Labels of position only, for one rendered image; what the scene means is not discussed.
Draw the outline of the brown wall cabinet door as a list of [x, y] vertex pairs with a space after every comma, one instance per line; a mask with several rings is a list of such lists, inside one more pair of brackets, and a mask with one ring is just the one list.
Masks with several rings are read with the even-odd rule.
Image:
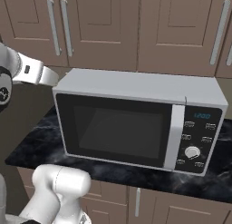
[[217, 60], [214, 65], [209, 61], [224, 1], [141, 0], [138, 70], [214, 75]]
[[140, 0], [67, 0], [71, 67], [135, 71]]
[[0, 36], [17, 52], [45, 65], [68, 66], [60, 0], [53, 0], [61, 55], [55, 54], [47, 0], [0, 0]]
[[221, 50], [220, 58], [217, 64], [217, 78], [232, 78], [232, 64], [230, 66], [226, 65], [228, 52], [232, 44], [232, 29], [227, 30], [225, 41]]

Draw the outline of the white microwave oven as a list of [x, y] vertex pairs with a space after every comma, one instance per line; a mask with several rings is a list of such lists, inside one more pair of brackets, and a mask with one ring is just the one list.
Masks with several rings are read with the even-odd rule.
[[[174, 170], [166, 170], [164, 163], [161, 167], [153, 167], [69, 154], [64, 143], [58, 113], [57, 116], [62, 133], [64, 152], [68, 156], [197, 176], [204, 176], [207, 172], [228, 107], [227, 100], [217, 80], [213, 77], [71, 69], [53, 88], [53, 98], [57, 112], [56, 95], [58, 93], [129, 101], [159, 102], [171, 106], [174, 104], [184, 105], [183, 132]], [[200, 155], [189, 159], [185, 155], [185, 149], [189, 146], [198, 147]]]

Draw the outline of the brown base cabinet door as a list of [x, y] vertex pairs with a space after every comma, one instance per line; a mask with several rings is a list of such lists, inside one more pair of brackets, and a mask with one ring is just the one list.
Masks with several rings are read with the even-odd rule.
[[136, 218], [136, 190], [129, 187], [128, 224], [232, 224], [232, 204], [146, 189]]

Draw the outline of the black glass microwave door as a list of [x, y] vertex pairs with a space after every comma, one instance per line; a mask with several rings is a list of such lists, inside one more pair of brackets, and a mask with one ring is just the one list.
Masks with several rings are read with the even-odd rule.
[[56, 95], [69, 154], [161, 167], [172, 106], [73, 94]]

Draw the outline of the white microwave knob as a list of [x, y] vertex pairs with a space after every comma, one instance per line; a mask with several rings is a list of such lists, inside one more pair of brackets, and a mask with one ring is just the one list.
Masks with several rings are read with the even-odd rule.
[[200, 149], [195, 146], [189, 146], [187, 149], [185, 149], [185, 155], [189, 158], [196, 158], [200, 155]]

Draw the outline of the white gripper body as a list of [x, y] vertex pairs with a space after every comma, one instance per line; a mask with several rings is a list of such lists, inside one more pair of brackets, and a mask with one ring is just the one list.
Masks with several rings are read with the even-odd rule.
[[55, 71], [45, 66], [42, 71], [40, 84], [55, 86], [58, 83], [58, 81], [59, 81], [59, 75]]

